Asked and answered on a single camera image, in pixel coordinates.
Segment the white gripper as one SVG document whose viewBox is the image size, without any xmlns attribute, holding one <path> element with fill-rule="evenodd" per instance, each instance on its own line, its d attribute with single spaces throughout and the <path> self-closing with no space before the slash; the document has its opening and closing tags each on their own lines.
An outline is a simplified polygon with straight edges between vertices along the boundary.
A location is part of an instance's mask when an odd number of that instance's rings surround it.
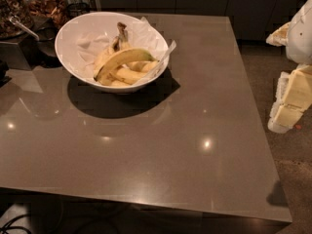
<svg viewBox="0 0 312 234">
<path fill-rule="evenodd" d="M 291 73 L 282 72 L 277 83 L 268 129 L 284 134 L 292 129 L 312 105 L 312 0 L 266 38 L 272 46 L 286 46 L 288 59 L 300 64 Z"/>
</svg>

